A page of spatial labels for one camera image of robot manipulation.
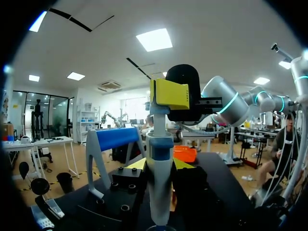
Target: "trash bin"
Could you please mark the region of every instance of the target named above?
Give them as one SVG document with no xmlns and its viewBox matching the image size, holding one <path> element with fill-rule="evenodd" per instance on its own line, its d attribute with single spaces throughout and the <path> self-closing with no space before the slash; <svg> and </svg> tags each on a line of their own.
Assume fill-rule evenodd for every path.
<svg viewBox="0 0 308 231">
<path fill-rule="evenodd" d="M 61 185 L 61 188 L 65 194 L 74 191 L 73 178 L 71 174 L 67 172 L 61 172 L 57 175 L 57 180 Z"/>
</svg>

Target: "monitor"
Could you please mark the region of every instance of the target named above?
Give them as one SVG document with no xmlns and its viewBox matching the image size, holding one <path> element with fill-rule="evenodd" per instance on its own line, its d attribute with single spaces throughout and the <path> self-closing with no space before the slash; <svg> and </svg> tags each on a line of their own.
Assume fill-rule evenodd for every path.
<svg viewBox="0 0 308 231">
<path fill-rule="evenodd" d="M 124 124 L 124 127 L 126 128 L 132 128 L 132 125 L 130 123 Z"/>
</svg>

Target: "black workbench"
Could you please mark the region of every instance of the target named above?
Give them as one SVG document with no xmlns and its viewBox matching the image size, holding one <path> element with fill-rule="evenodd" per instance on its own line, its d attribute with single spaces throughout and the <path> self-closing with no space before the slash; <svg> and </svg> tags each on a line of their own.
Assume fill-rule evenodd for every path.
<svg viewBox="0 0 308 231">
<path fill-rule="evenodd" d="M 130 164 L 140 159 L 141 156 L 139 155 L 131 160 Z M 224 202 L 227 214 L 242 217 L 253 210 L 239 182 L 216 153 L 198 153 L 196 163 L 193 165 L 201 166 L 207 172 L 207 181 L 217 196 Z M 103 191 L 101 180 L 96 180 L 94 184 L 98 190 Z M 73 214 L 76 206 L 83 204 L 88 195 L 89 191 L 86 185 L 72 193 L 55 199 L 55 201 L 65 214 Z M 136 230 L 144 231 L 152 225 L 154 223 L 151 220 L 150 197 L 148 191 L 146 191 L 140 207 Z M 185 230 L 180 214 L 170 213 L 169 225 L 177 231 Z"/>
</svg>

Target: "white plastic stand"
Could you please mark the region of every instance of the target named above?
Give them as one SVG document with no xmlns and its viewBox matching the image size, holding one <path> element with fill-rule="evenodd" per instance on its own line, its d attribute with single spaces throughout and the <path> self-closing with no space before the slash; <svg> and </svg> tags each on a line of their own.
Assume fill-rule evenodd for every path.
<svg viewBox="0 0 308 231">
<path fill-rule="evenodd" d="M 231 127 L 231 137 L 230 137 L 230 149 L 228 153 L 219 153 L 219 156 L 223 159 L 226 165 L 238 165 L 242 164 L 242 160 L 234 161 L 234 127 Z"/>
</svg>

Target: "white desk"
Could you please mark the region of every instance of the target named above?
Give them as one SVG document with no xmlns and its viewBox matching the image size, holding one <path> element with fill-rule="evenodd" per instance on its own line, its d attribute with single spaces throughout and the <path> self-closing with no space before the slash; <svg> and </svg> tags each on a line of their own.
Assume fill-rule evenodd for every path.
<svg viewBox="0 0 308 231">
<path fill-rule="evenodd" d="M 78 170 L 77 170 L 77 167 L 76 167 L 76 161 L 75 161 L 74 151 L 73 151 L 73 145 L 72 145 L 73 139 L 68 138 L 68 137 L 66 137 L 66 136 L 59 136 L 59 137 L 55 137 L 55 138 L 60 138 L 60 139 L 62 139 L 62 140 L 40 139 L 39 141 L 35 141 L 33 144 L 34 144 L 34 147 L 36 148 L 37 154 L 39 155 L 39 149 L 38 149 L 38 148 L 44 148 L 44 147 L 49 147 L 49 146 L 52 146 L 52 145 L 60 145 L 60 144 L 63 144 L 68 169 L 69 169 L 72 173 L 74 173 L 74 174 L 79 178 Z M 73 161 L 74 161 L 75 171 L 73 171 L 73 170 L 70 168 L 69 163 L 68 163 L 67 152 L 66 152 L 66 147 L 65 147 L 65 144 L 66 144 L 66 143 L 70 143 L 70 144 L 71 144 L 71 154 L 72 154 Z M 46 176 L 45 176 L 45 173 L 44 173 L 44 171 L 43 171 L 42 163 L 41 163 L 41 161 L 40 161 L 39 156 L 38 156 L 38 160 L 39 160 L 38 162 L 39 162 L 40 168 L 42 169 L 42 172 L 43 172 L 43 177 L 46 179 Z"/>
<path fill-rule="evenodd" d="M 31 151 L 31 155 L 33 158 L 33 163 L 34 163 L 34 167 L 35 167 L 35 172 L 34 173 L 29 173 L 28 176 L 30 177 L 36 177 L 38 176 L 39 178 L 42 177 L 39 168 L 38 168 L 38 164 L 35 158 L 35 153 L 32 150 L 32 148 L 34 147 L 33 143 L 21 143 L 20 141 L 3 141 L 2 142 L 3 148 L 5 151 L 7 152 L 14 152 L 14 151 L 26 151 L 26 150 L 30 150 Z M 22 179 L 21 175 L 15 175 L 13 176 L 13 180 L 19 180 Z"/>
<path fill-rule="evenodd" d="M 184 145 L 187 146 L 188 140 L 197 140 L 197 149 L 199 149 L 199 141 L 207 141 L 206 151 L 209 153 L 211 151 L 211 140 L 215 138 L 213 135 L 201 135 L 198 133 L 193 133 L 189 131 L 182 131 L 181 138 L 184 141 Z"/>
</svg>

